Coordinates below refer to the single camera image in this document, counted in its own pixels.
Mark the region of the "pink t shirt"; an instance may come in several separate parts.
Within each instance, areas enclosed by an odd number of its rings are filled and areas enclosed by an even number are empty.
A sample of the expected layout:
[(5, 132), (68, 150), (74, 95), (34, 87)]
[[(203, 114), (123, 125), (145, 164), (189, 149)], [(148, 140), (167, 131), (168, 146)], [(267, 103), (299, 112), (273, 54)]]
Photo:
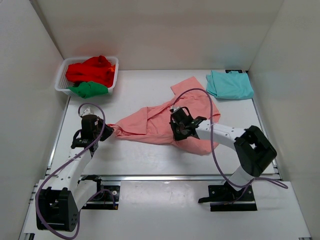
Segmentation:
[[(136, 141), (155, 145), (173, 145), (186, 152), (196, 155), (208, 155), (211, 152), (210, 140), (188, 137), (175, 141), (170, 126), (170, 107), (183, 92), (193, 88), (204, 87), (195, 77), (188, 78), (171, 86), (173, 99), (158, 106), (146, 106), (137, 112), (119, 120), (115, 124), (107, 124), (114, 129), (115, 136), (122, 140)], [(175, 107), (187, 107), (192, 117), (210, 117), (210, 102), (208, 96), (200, 90), (185, 93), (174, 104)]]

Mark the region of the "teal t shirt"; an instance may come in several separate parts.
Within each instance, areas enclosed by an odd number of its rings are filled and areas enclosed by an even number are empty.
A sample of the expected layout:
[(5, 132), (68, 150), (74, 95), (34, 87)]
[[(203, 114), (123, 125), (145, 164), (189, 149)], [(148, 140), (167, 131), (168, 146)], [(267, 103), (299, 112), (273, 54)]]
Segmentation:
[(231, 74), (212, 70), (206, 75), (206, 91), (216, 99), (247, 100), (254, 97), (247, 73)]

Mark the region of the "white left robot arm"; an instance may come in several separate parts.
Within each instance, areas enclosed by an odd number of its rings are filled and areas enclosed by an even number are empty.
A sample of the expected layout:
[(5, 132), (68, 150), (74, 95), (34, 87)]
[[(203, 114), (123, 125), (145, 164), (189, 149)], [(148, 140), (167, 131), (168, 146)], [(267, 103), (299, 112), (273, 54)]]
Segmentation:
[(97, 115), (81, 117), (81, 129), (73, 136), (67, 162), (44, 180), (36, 193), (36, 226), (39, 230), (73, 232), (85, 204), (104, 195), (105, 187), (99, 176), (82, 174), (99, 142), (112, 133), (113, 129)]

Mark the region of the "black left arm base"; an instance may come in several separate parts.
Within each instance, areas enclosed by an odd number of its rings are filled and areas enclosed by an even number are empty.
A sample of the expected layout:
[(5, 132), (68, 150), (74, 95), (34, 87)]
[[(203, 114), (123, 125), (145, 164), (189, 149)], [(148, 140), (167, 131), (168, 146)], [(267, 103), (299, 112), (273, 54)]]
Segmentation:
[(118, 210), (121, 193), (121, 184), (116, 181), (108, 181), (98, 175), (87, 175), (78, 181), (78, 185), (89, 190), (85, 194), (87, 202), (82, 210)]

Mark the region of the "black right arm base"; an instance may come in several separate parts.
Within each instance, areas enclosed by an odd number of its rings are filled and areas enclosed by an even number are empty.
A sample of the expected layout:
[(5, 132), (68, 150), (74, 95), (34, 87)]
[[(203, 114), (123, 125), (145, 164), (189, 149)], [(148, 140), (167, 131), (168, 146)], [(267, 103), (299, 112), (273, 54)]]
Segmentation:
[(252, 185), (235, 190), (229, 183), (208, 185), (208, 196), (198, 204), (209, 203), (211, 212), (254, 212), (257, 204)]

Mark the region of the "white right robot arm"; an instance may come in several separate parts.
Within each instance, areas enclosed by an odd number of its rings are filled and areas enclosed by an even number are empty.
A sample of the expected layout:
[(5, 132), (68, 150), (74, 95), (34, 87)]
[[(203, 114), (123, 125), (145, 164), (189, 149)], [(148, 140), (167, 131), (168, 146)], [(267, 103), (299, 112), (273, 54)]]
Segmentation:
[(276, 158), (277, 152), (257, 126), (234, 128), (211, 122), (202, 116), (193, 118), (187, 107), (170, 109), (170, 126), (176, 141), (208, 140), (224, 145), (237, 154), (240, 166), (226, 180), (224, 195), (236, 200), (250, 181), (260, 177)]

